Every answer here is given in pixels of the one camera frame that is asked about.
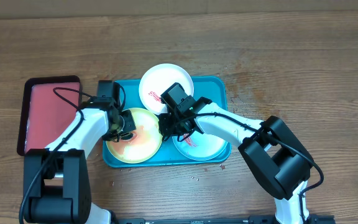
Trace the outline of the yellow plate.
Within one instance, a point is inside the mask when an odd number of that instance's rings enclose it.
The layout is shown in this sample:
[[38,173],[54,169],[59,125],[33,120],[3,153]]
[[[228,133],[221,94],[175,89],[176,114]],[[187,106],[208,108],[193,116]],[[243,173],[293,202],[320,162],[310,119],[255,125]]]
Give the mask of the yellow plate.
[[152,112],[143,108],[130,108],[134,119],[135,130],[128,140],[119,142],[107,141],[109,152],[119,161],[136,164],[150,159],[162,144],[159,132],[158,118]]

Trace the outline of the white plate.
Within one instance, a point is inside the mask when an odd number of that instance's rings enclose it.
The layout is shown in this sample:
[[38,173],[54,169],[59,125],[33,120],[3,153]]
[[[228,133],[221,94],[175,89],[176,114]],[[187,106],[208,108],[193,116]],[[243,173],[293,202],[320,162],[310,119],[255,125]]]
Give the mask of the white plate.
[[139,97],[145,108],[154,114],[166,113],[160,96],[174,83],[179,83],[187,95],[194,95],[193,81],[180,66],[163,63],[148,69],[139,84]]

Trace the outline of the green scrub sponge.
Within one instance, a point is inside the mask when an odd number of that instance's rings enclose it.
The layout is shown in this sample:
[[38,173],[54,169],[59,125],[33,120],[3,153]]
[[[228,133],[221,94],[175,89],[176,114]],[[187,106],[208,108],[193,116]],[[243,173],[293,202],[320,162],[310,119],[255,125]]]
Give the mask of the green scrub sponge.
[[123,139],[125,141],[130,140],[131,138],[133,138],[134,134],[133,133],[125,133],[120,135],[120,139]]

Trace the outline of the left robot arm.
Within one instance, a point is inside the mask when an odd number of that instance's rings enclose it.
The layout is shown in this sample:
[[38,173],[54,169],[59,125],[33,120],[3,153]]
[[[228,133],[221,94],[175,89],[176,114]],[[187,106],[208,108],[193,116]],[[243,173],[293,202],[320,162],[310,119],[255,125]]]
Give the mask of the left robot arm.
[[111,223],[92,203],[86,158],[99,139],[120,141],[135,129],[118,97],[91,97],[59,137],[24,156],[20,223]]

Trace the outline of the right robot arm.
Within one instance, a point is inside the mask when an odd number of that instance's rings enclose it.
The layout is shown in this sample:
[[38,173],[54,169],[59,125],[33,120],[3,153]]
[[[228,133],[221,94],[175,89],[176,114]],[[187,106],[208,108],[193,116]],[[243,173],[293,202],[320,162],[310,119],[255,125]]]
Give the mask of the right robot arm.
[[262,121],[222,109],[207,98],[161,99],[164,138],[199,132],[237,147],[260,186],[275,199],[279,223],[306,223],[304,193],[314,160],[288,126],[275,116]]

